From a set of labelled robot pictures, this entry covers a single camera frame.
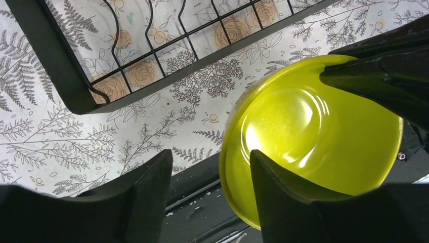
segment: yellow bowl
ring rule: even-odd
[[[220,178],[234,212],[260,229],[250,151],[331,190],[358,195],[380,186],[398,153],[402,119],[319,80],[325,66],[354,57],[327,55],[290,65],[243,102],[225,133]]]

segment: dish rack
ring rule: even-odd
[[[288,5],[291,15],[270,26],[264,27],[255,7],[255,5],[260,1],[261,0],[248,0],[247,3],[225,14],[220,14],[219,10],[214,7],[214,11],[216,13],[215,19],[201,24],[192,30],[187,30],[183,25],[181,17],[184,14],[185,5],[187,3],[192,4],[192,2],[183,0],[182,7],[179,11],[177,19],[183,34],[176,38],[170,39],[167,43],[156,48],[151,44],[151,41],[148,37],[148,31],[154,16],[154,6],[152,1],[147,1],[150,8],[150,16],[147,17],[149,23],[146,27],[145,37],[150,49],[147,53],[135,58],[131,62],[121,65],[114,53],[114,49],[119,38],[118,17],[112,6],[108,4],[107,0],[103,0],[105,3],[104,6],[109,7],[109,10],[112,13],[111,17],[114,18],[116,25],[116,36],[114,37],[111,54],[113,55],[113,59],[115,60],[117,68],[103,75],[97,80],[90,82],[45,0],[6,0],[12,13],[15,15],[17,22],[21,26],[34,51],[39,57],[39,60],[47,71],[47,74],[50,76],[51,81],[56,87],[64,104],[71,112],[76,114],[112,112],[116,109],[127,106],[169,85],[172,85],[174,82],[185,78],[186,76],[230,54],[233,54],[234,52],[241,50],[242,48],[245,48],[254,42],[257,42],[260,39],[265,38],[290,24],[315,14],[336,2],[336,0],[315,1],[316,4],[312,6],[308,4],[308,8],[297,12],[292,8],[291,1],[286,0],[283,3]],[[245,8],[252,8],[254,10],[260,30],[237,42],[232,43],[224,27],[223,20]],[[190,39],[190,35],[217,23],[220,23],[229,45],[203,58],[199,58]],[[194,55],[194,61],[190,65],[174,73],[166,74],[159,62],[157,53],[165,50],[179,41],[187,41],[190,46],[190,51]],[[149,56],[155,57],[155,65],[157,65],[159,70],[161,70],[162,79],[153,82],[139,90],[133,91],[131,90],[130,83],[124,74],[124,70]],[[105,80],[106,78],[118,74],[123,76],[123,79],[125,80],[126,86],[129,90],[129,94],[118,100],[111,101],[105,93],[96,90],[94,85],[102,80]],[[91,92],[103,97],[105,104],[97,104]]]

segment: bolt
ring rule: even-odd
[[[399,160],[405,160],[405,159],[406,159],[406,157],[407,157],[407,156],[405,156],[405,154],[404,154],[404,153],[401,153],[401,152],[399,152],[399,153],[398,153],[398,159],[399,159]]]

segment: green stain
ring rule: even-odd
[[[130,24],[133,24],[133,15],[134,15],[134,13],[133,13],[133,12],[131,12],[130,14],[128,14],[128,15],[126,16],[126,18],[128,19],[128,22],[129,22]]]

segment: floral pattern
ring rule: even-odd
[[[119,18],[113,52],[120,65],[182,34],[181,1],[151,0],[157,15],[149,26],[148,1],[47,1],[88,80],[111,73],[116,28],[109,4]],[[186,1],[182,16],[187,31],[247,1]],[[295,12],[318,0],[292,0]],[[289,16],[286,0],[262,0],[223,21],[232,43]],[[53,197],[76,196],[143,164],[159,150],[174,154],[178,173],[220,151],[229,111],[256,80],[293,62],[384,33],[429,13],[427,0],[340,0],[233,55],[178,80],[138,102],[107,114],[78,116],[62,103],[13,14],[0,0],[0,183],[20,184]],[[144,35],[148,30],[148,39]],[[208,55],[229,45],[221,24],[199,31],[190,40]],[[111,101],[160,80],[196,61],[189,41],[174,43],[94,88]],[[104,98],[93,94],[97,103]]]

